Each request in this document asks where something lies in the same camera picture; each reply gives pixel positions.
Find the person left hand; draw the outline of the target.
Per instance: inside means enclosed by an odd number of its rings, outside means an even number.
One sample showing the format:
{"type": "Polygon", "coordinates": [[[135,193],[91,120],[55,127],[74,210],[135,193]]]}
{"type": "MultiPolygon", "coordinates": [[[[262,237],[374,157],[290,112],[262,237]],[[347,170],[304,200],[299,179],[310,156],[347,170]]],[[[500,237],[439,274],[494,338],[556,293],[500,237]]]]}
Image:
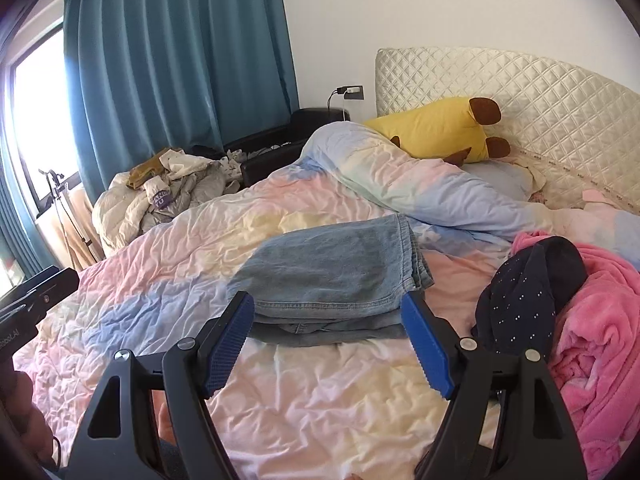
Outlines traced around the person left hand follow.
{"type": "Polygon", "coordinates": [[[13,361],[1,364],[1,403],[21,444],[41,463],[51,463],[53,434],[42,411],[32,402],[34,384],[29,374],[14,370],[13,361]]]}

